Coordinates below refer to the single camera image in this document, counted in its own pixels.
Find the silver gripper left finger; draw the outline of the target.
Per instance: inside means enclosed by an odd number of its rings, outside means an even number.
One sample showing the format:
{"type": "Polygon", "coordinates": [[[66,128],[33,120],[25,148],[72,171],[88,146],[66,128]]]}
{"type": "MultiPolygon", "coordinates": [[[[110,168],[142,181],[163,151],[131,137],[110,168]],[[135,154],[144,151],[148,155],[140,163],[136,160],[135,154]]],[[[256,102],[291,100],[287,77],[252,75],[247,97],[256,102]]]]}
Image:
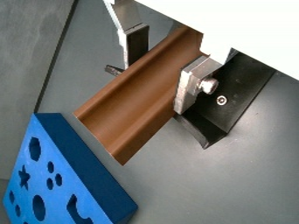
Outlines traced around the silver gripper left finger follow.
{"type": "Polygon", "coordinates": [[[142,21],[135,0],[103,0],[103,2],[116,26],[124,66],[130,67],[148,52],[150,25],[142,21]]]}

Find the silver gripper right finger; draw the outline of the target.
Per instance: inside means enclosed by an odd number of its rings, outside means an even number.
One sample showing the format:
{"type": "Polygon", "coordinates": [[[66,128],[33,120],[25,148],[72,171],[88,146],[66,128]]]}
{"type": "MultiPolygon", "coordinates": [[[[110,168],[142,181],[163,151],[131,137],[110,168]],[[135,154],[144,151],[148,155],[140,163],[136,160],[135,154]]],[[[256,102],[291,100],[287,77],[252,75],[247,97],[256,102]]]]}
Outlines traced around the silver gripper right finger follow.
{"type": "Polygon", "coordinates": [[[182,115],[195,103],[200,92],[211,95],[219,85],[212,73],[222,67],[222,64],[208,56],[200,56],[192,61],[180,73],[180,79],[174,99],[174,111],[182,115]]]}

